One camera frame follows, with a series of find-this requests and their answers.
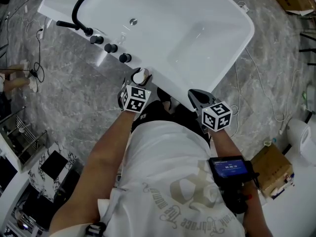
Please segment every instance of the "small screen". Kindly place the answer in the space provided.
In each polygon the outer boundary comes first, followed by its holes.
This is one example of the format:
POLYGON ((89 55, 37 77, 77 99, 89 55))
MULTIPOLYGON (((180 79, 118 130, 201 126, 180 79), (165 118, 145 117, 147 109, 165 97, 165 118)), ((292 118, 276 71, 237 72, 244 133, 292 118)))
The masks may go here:
POLYGON ((248 173, 242 160, 214 161, 215 170, 220 177, 248 173))

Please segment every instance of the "white t-shirt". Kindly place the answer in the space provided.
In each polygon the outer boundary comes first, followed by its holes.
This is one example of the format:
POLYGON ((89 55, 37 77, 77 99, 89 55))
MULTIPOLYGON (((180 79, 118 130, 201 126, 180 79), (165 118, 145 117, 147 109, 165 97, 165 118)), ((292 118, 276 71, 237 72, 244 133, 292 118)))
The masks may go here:
MULTIPOLYGON (((187 128, 152 121, 132 133, 122 177, 110 200, 98 201, 107 237, 241 237, 244 228, 225 206, 207 160, 206 141, 187 128)), ((84 236, 88 224, 52 236, 84 236)))

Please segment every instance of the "white toilet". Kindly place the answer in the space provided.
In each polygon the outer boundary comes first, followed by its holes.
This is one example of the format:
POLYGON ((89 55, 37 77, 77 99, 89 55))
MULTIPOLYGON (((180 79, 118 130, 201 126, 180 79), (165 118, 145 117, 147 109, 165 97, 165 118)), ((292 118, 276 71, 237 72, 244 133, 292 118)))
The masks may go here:
POLYGON ((312 140, 310 126, 292 118, 287 124, 287 137, 291 146, 295 147, 310 164, 316 166, 316 144, 312 140))

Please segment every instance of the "black knob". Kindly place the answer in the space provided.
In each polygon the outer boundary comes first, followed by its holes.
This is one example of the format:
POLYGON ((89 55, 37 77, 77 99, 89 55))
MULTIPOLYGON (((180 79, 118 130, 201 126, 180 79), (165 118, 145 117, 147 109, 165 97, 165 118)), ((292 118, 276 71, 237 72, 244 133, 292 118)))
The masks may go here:
POLYGON ((103 41, 104 41, 104 39, 101 36, 92 36, 90 38, 90 43, 91 44, 102 44, 103 41))
POLYGON ((118 50, 118 46, 114 44, 106 44, 104 46, 104 51, 108 53, 115 53, 118 50))
POLYGON ((121 54, 119 57, 119 61, 122 63, 130 62, 132 60, 132 56, 128 53, 121 54))

